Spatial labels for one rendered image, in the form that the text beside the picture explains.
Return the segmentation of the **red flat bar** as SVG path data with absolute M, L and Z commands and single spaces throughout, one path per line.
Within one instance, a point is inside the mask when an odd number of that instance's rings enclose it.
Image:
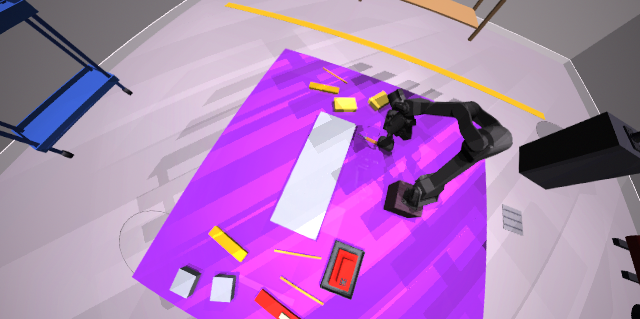
M 255 301 L 276 319 L 301 319 L 264 289 L 255 298 Z

